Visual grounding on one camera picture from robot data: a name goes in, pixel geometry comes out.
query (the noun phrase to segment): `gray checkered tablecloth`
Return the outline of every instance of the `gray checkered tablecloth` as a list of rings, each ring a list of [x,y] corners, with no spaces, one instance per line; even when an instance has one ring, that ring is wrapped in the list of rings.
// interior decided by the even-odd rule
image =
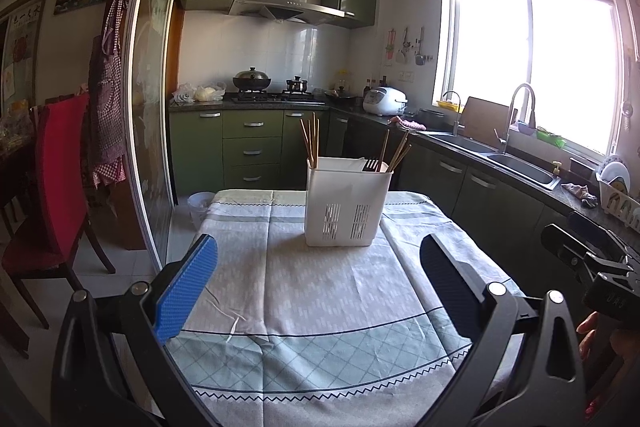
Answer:
[[[218,193],[198,234],[218,242],[218,268],[169,351],[225,427],[413,426],[470,347],[420,266],[422,238],[517,287],[420,194],[388,194],[370,247],[308,247],[304,213],[304,192]]]

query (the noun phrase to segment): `white tile backsplash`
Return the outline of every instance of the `white tile backsplash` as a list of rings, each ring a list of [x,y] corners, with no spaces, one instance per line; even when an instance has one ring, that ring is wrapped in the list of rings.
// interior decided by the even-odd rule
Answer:
[[[284,89],[295,75],[306,78],[310,90],[327,88],[347,66],[349,45],[350,31],[339,26],[190,10],[184,14],[178,84],[222,80],[235,91],[236,73],[255,67],[271,77],[272,91]]]

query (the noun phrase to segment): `cutting board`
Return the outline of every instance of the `cutting board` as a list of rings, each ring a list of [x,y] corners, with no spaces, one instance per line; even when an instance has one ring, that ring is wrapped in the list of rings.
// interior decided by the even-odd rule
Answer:
[[[515,120],[517,113],[518,110],[514,109],[511,122]],[[500,146],[500,142],[495,137],[494,129],[497,129],[500,137],[503,137],[507,114],[509,114],[507,105],[470,96],[460,115],[460,125],[465,126],[460,130],[460,134],[497,148]]]

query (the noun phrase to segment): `faucet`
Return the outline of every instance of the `faucet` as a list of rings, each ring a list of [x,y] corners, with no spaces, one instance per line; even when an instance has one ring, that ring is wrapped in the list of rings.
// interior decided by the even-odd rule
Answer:
[[[458,114],[456,115],[456,121],[453,123],[453,136],[457,136],[458,135],[458,129],[464,129],[465,126],[464,125],[460,125],[460,108],[462,107],[462,98],[460,98],[460,95],[457,91],[454,90],[448,90],[445,91],[442,94],[443,99],[450,93],[452,92],[453,94],[458,96]]]
[[[509,114],[507,115],[507,125],[504,127],[504,138],[500,138],[498,135],[498,131],[494,129],[495,137],[500,141],[500,147],[498,147],[498,153],[505,154],[507,150],[507,142],[509,141],[509,128],[511,127],[511,118],[513,118],[513,104],[516,101],[516,95],[519,90],[522,88],[527,89],[531,93],[531,115],[529,117],[529,127],[535,129],[536,128],[536,93],[533,91],[533,87],[526,82],[520,84],[516,87],[516,90],[513,91],[513,96],[511,97],[511,105],[509,106]]]

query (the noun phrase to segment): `gas stove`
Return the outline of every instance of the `gas stove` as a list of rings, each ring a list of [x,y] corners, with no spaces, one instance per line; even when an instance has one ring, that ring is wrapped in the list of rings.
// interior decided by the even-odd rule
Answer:
[[[239,91],[231,98],[235,103],[291,103],[298,105],[321,106],[324,102],[316,100],[310,92],[284,90],[281,93],[266,91]]]

